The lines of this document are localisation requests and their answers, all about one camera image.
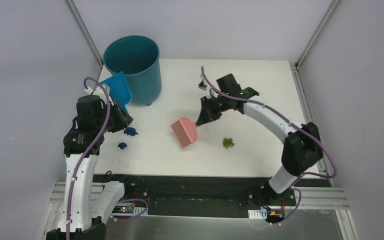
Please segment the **pink hand brush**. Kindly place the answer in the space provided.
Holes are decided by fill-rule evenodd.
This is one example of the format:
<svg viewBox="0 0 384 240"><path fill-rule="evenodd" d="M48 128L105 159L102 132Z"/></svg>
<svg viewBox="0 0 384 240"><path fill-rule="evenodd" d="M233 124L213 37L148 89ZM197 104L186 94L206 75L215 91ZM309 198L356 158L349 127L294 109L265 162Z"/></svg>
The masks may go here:
<svg viewBox="0 0 384 240"><path fill-rule="evenodd" d="M188 117L179 118L170 127L183 149L195 143L198 139L197 125Z"/></svg>

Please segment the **blue plastic dustpan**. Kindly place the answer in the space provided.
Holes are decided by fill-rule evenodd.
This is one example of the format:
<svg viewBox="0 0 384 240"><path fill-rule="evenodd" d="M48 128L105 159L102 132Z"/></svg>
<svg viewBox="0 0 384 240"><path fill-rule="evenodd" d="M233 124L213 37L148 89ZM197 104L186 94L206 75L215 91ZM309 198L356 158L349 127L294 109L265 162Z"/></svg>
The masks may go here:
<svg viewBox="0 0 384 240"><path fill-rule="evenodd" d="M101 83L109 87L109 96L112 101L117 101L123 111L129 115L126 105L132 100L132 92L123 71L116 73Z"/></svg>

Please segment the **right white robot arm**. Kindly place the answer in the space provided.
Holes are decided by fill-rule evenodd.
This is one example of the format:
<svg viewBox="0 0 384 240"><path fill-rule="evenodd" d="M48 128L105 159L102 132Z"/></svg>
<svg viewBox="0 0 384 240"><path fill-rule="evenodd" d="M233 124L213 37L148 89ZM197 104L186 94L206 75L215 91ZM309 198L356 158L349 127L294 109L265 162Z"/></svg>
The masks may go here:
<svg viewBox="0 0 384 240"><path fill-rule="evenodd" d="M254 119L280 140L283 144L281 167L265 184L263 192L264 200L276 205L283 200L284 192L323 158L319 129L312 122L304 124L284 116L269 106L255 89L242 88L231 73L216 82L218 95L201 97L196 124L214 122L223 112L234 110Z"/></svg>

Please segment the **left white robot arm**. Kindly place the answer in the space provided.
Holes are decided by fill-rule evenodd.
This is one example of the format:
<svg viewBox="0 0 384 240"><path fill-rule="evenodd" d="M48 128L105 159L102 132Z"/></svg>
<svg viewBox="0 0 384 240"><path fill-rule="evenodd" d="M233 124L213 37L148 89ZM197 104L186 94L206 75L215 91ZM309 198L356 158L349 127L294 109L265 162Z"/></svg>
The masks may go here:
<svg viewBox="0 0 384 240"><path fill-rule="evenodd" d="M110 181L95 201L92 188L95 167L104 142L104 134L127 128L133 118L120 105L105 103L97 95L78 99L77 115L63 139L66 181L62 213L47 240L103 240L107 221L118 201L132 198L133 189L125 183Z"/></svg>

